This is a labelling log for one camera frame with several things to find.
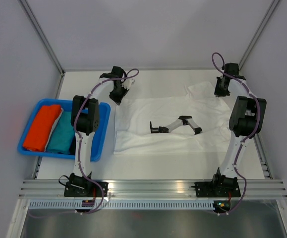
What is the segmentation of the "white t-shirt with robot print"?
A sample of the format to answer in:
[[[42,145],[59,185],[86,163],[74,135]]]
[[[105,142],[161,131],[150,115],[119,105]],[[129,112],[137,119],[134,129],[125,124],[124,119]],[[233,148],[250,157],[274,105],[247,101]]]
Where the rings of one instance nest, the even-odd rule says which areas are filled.
[[[231,110],[210,82],[180,97],[124,99],[115,112],[115,155],[222,152]]]

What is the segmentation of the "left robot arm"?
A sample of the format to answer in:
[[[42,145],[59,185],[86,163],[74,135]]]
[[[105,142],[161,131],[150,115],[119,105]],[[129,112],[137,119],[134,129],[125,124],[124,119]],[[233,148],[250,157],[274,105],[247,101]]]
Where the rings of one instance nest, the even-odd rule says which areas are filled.
[[[93,190],[90,157],[92,141],[100,126],[98,97],[107,86],[112,86],[109,98],[120,105],[138,74],[139,70],[136,68],[125,72],[121,67],[113,66],[111,72],[99,76],[98,82],[86,96],[73,97],[71,124],[75,132],[76,149],[72,174],[81,177],[75,186],[81,196],[88,196]]]

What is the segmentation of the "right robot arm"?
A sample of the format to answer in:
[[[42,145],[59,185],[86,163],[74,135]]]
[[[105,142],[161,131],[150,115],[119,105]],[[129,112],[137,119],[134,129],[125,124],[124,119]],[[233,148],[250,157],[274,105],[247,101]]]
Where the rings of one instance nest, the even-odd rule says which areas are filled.
[[[238,166],[249,141],[261,131],[267,101],[255,96],[239,75],[236,63],[222,67],[223,74],[217,78],[214,94],[217,97],[236,96],[229,119],[230,143],[222,164],[213,176],[211,191],[217,196],[224,195],[239,177]]]

